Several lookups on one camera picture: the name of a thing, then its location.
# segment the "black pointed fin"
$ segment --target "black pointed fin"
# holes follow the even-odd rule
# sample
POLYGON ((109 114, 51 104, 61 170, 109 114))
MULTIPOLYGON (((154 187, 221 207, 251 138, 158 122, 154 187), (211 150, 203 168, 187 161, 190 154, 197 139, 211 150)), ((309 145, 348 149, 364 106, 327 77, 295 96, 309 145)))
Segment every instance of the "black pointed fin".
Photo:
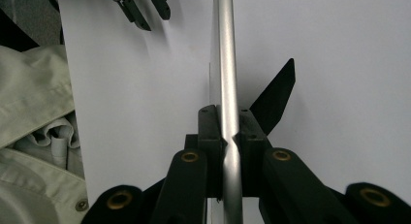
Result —
POLYGON ((291 58, 251 106, 250 110, 266 135, 280 121, 294 83, 296 73, 294 59, 291 58))

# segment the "snap button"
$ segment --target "snap button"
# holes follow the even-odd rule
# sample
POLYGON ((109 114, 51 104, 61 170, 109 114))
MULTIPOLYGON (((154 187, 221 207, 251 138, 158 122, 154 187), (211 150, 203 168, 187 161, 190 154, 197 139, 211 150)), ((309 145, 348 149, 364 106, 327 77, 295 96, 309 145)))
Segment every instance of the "snap button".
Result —
POLYGON ((85 211, 88 209, 88 200, 81 199, 76 203, 76 210, 77 211, 85 211))

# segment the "silver tube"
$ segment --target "silver tube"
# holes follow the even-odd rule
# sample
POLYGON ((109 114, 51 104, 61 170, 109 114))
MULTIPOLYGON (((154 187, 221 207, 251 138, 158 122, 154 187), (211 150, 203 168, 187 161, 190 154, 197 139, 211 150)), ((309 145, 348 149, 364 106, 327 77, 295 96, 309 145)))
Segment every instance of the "silver tube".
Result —
POLYGON ((223 161, 224 223, 242 223, 241 166, 235 136, 239 131, 233 0, 214 0, 210 102, 217 105, 227 145, 223 161))

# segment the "white table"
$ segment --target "white table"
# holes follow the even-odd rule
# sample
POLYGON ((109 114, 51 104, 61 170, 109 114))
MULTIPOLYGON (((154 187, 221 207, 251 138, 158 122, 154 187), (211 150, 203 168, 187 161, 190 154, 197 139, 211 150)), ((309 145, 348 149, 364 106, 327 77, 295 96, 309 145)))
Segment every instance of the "white table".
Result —
MULTIPOLYGON (((212 0, 169 0, 152 32, 110 0, 59 0, 90 202, 166 175, 208 105, 212 0)), ((270 134, 329 187, 383 186, 411 204, 409 0, 234 0, 238 100, 249 107, 290 57, 297 82, 270 134)), ((255 200, 244 223, 261 222, 255 200)))

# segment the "gray floor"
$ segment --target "gray floor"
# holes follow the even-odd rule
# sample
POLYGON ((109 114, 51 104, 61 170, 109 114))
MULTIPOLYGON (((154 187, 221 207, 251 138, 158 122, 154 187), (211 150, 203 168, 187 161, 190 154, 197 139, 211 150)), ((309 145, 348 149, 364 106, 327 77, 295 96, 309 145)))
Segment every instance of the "gray floor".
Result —
POLYGON ((0 0, 0 9, 40 46, 60 44, 60 14, 48 0, 0 0))

